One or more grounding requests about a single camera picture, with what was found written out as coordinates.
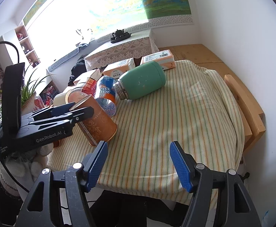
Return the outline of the white gloved left hand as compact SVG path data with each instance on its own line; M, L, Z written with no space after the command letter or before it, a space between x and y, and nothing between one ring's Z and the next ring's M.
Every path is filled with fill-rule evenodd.
M53 143L26 153L13 153L0 162L0 182L12 196L25 200L34 182L47 167L47 155L53 150Z

